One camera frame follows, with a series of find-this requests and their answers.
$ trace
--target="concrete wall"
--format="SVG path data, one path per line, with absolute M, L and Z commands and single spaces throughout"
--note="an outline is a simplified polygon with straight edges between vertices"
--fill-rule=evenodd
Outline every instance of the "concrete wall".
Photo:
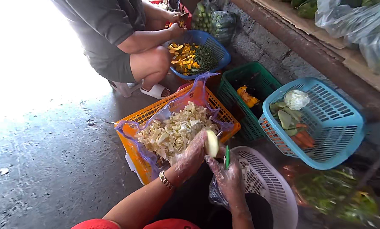
M 233 64 L 247 61 L 259 61 L 281 83 L 312 76 L 333 85 L 323 74 L 299 57 L 264 27 L 255 22 L 234 3 L 224 6 L 223 10 L 238 15 L 238 28 L 229 47 Z
M 359 110 L 363 108 L 358 102 L 353 100 L 343 90 L 339 89 L 326 76 L 308 64 L 299 55 L 290 50 L 288 46 L 255 22 L 254 19 L 238 8 L 234 3 L 225 4 L 222 10 L 238 15 L 236 34 L 232 44 L 227 47 L 227 50 L 232 56 L 231 66 L 228 66 L 229 68 L 242 65 L 249 61 L 259 61 L 259 63 L 264 65 L 282 84 L 303 77 L 315 77 L 336 89 Z M 380 146 L 380 123 L 367 125 L 366 132 L 366 142 Z M 377 157 L 377 154 L 369 150 L 369 146 L 365 147 L 364 144 L 356 153 L 372 160 L 375 160 Z

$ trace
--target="knee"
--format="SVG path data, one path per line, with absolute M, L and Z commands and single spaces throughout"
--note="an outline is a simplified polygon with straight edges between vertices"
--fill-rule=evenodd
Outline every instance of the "knee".
M 154 53 L 156 65 L 163 71 L 169 70 L 172 58 L 169 50 L 163 46 L 158 46 L 155 48 Z

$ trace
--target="cardboard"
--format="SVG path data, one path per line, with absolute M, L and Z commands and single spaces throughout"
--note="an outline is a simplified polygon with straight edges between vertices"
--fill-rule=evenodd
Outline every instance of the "cardboard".
M 345 47 L 343 38 L 332 38 L 326 30 L 317 27 L 314 20 L 300 18 L 297 15 L 297 11 L 291 7 L 290 3 L 279 2 L 277 0 L 253 1 L 270 11 L 277 13 L 296 28 L 303 30 L 309 35 L 313 35 L 322 41 L 327 48 L 343 58 L 342 63 L 352 71 L 352 73 L 359 76 L 380 92 L 380 76 L 374 74 L 368 68 L 366 61 L 359 50 L 351 50 Z

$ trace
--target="green plastic basket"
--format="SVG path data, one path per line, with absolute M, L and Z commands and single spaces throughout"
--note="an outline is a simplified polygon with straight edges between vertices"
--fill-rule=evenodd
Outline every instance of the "green plastic basket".
M 260 73 L 257 77 L 251 79 L 252 75 Z M 237 94 L 234 86 L 243 86 L 246 82 L 250 91 L 255 88 L 255 92 L 259 92 L 256 96 L 260 103 L 252 107 L 251 111 L 242 98 Z M 241 137 L 249 141 L 265 136 L 264 131 L 259 126 L 258 118 L 262 114 L 262 103 L 264 100 L 276 91 L 282 85 L 258 62 L 250 62 L 238 68 L 226 71 L 221 78 L 220 87 L 218 89 L 218 99 L 233 114 L 233 116 L 241 123 L 241 130 L 238 132 Z

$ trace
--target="carrot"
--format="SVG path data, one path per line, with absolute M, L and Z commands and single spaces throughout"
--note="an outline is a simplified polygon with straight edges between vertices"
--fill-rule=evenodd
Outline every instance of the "carrot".
M 308 139 L 303 133 L 303 131 L 298 132 L 295 136 L 307 147 L 314 147 L 313 143 Z
M 296 143 L 296 145 L 298 145 L 300 148 L 302 148 L 302 149 L 305 149 L 305 148 L 307 148 L 296 136 L 291 136 L 290 137 L 293 141 L 294 141 L 294 143 Z
M 303 127 L 303 128 L 306 128 L 307 125 L 304 124 L 304 123 L 298 123 L 298 124 L 296 124 L 296 127 Z
M 315 143 L 315 140 L 310 136 L 310 134 L 309 133 L 307 133 L 307 131 L 301 131 L 301 133 L 307 138 L 307 139 L 309 139 L 309 141 L 312 143 L 312 144 L 314 144 Z

